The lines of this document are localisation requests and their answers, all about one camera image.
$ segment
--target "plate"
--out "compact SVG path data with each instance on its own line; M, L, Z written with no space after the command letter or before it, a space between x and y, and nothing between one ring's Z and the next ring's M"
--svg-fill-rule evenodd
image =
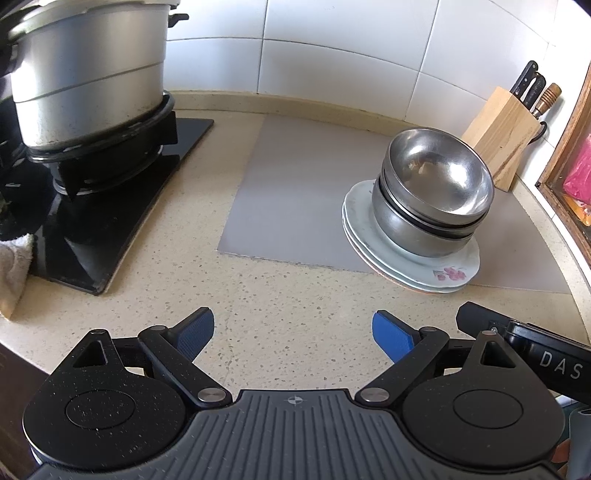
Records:
M474 237L460 251L439 258L412 254L392 242L375 219L373 187L373 180L359 182L343 203L350 233L373 258L413 283L434 288L462 287L478 273L480 251Z
M412 290L419 291L422 293L453 293L463 288L460 287L429 287L427 285L422 285L420 283L416 283L410 278L404 277L399 273L395 272L387 265L384 265L380 262L379 259L375 258L374 255L370 251L368 251L359 241L355 238L353 233L350 230L349 225L347 224L347 219L345 218L345 211L343 210L343 230L345 231L345 236L349 243L353 247L353 250L361 257L361 259L367 263L376 273L382 275L383 277L387 278L388 280L393 280L394 282L402 285L403 287L408 287Z

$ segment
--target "wooden knife block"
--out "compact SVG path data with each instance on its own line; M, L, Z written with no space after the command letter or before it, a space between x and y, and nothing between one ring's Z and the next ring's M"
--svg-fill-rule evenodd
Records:
M462 135L491 171L495 187L508 191L523 150L540 122L515 95L497 87Z

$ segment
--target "stacked bowl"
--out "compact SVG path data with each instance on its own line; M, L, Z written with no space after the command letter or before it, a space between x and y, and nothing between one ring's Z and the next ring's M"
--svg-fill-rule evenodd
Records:
M390 240L422 257L443 257L468 243L494 195L486 164L462 140L411 128L390 143L372 206Z

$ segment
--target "gray mat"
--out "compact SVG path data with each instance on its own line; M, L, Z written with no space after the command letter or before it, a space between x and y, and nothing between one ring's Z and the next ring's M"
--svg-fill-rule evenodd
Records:
M389 138L338 125L267 116L218 250L371 273L341 223L349 189L375 178ZM472 284L570 293L537 228L510 193L496 191L476 232Z

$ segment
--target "towel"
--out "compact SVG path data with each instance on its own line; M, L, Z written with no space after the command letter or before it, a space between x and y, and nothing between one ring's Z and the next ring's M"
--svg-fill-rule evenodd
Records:
M9 319L21 297L33 255L33 239L28 233L0 242L0 317Z

